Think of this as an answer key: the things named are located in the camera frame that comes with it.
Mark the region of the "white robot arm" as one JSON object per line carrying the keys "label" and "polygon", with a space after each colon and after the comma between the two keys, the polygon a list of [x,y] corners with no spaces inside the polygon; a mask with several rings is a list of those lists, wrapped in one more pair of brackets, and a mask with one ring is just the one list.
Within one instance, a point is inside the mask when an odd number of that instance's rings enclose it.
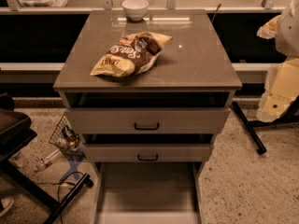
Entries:
{"label": "white robot arm", "polygon": [[256,117],[272,122],[282,117],[299,96],[299,0],[291,2],[259,28],[257,36],[275,39],[276,50],[286,56],[280,65],[271,66]]}

